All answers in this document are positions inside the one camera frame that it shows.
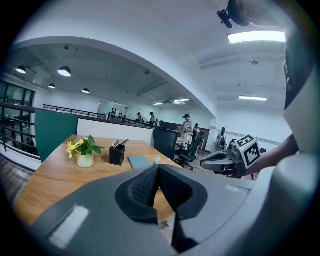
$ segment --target blue notebook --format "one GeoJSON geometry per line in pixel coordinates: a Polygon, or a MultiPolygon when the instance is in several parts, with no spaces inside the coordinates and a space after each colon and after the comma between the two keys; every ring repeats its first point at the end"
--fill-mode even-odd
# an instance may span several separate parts
{"type": "Polygon", "coordinates": [[[129,156],[128,159],[133,169],[152,165],[144,155],[129,156]]]}

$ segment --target black office chair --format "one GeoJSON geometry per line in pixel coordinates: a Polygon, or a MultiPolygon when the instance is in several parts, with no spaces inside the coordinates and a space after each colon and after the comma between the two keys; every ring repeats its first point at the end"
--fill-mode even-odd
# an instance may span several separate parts
{"type": "Polygon", "coordinates": [[[175,158],[177,138],[175,131],[161,128],[153,130],[154,148],[171,160],[175,158]]]}
{"type": "Polygon", "coordinates": [[[194,168],[189,165],[189,163],[196,159],[197,150],[205,135],[206,133],[204,131],[199,132],[195,142],[192,145],[189,145],[188,150],[184,150],[183,145],[178,145],[181,148],[180,152],[178,152],[180,159],[177,159],[175,162],[181,167],[188,166],[191,168],[191,171],[193,171],[194,168]]]}

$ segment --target white ceiling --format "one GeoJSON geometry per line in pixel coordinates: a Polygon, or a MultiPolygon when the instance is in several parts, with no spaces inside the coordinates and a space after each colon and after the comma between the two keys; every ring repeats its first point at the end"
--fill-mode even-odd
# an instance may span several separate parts
{"type": "MultiPolygon", "coordinates": [[[[150,47],[157,43],[159,49],[166,50],[180,64],[185,63],[187,66],[195,61],[200,68],[200,76],[209,81],[199,83],[199,90],[212,97],[213,101],[216,100],[219,106],[247,105],[247,101],[240,101],[238,97],[251,95],[268,98],[266,102],[251,102],[251,105],[282,110],[284,108],[286,80],[283,62],[286,44],[230,44],[228,34],[261,28],[252,25],[240,27],[233,22],[233,28],[228,29],[221,24],[217,11],[225,9],[228,0],[118,0],[106,1],[103,4],[94,1],[89,5],[86,1],[68,3],[70,6],[66,2],[65,8],[61,7],[61,15],[65,11],[63,15],[68,17],[71,15],[70,7],[72,10],[77,7],[79,14],[85,15],[86,19],[90,17],[92,21],[94,17],[90,14],[99,7],[106,13],[104,16],[108,14],[109,21],[112,14],[116,15],[117,24],[123,26],[122,28],[119,25],[119,28],[124,30],[123,33],[135,33],[137,37],[148,39],[150,47]],[[252,58],[258,60],[259,64],[252,65],[252,58]]],[[[41,49],[47,47],[46,45],[35,47],[37,49],[32,51],[33,55],[43,60],[47,71],[55,75],[60,66],[68,65],[71,67],[72,76],[107,81],[116,87],[124,86],[124,89],[136,94],[162,81],[155,74],[145,76],[143,67],[100,50],[87,50],[79,46],[77,52],[73,45],[69,50],[65,50],[61,45],[51,45],[49,49],[41,49]]],[[[153,102],[183,96],[191,99],[193,97],[185,88],[173,87],[171,84],[161,85],[144,95],[153,102]]]]}

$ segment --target metal railing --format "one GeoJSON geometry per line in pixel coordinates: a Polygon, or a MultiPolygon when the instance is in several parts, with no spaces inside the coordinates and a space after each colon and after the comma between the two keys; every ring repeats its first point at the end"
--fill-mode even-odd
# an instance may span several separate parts
{"type": "Polygon", "coordinates": [[[7,151],[8,148],[27,157],[40,160],[37,147],[31,145],[31,143],[25,143],[24,141],[24,136],[28,137],[32,141],[33,138],[36,138],[35,135],[31,134],[31,126],[34,126],[35,124],[30,122],[31,113],[35,113],[35,108],[2,102],[0,102],[0,108],[2,108],[0,115],[0,144],[3,145],[4,150],[7,151]],[[7,116],[6,110],[20,111],[20,115],[14,117],[7,116]],[[27,128],[29,128],[30,133],[24,132],[24,129],[27,128]],[[17,134],[20,135],[20,140],[17,140],[17,134]]]}
{"type": "Polygon", "coordinates": [[[82,110],[78,110],[78,109],[61,107],[61,106],[47,105],[47,104],[43,104],[43,109],[50,110],[50,111],[56,111],[56,112],[62,112],[62,113],[69,113],[69,114],[74,114],[74,115],[88,117],[88,118],[100,118],[100,119],[107,118],[107,115],[105,115],[105,114],[82,111],[82,110]]]}

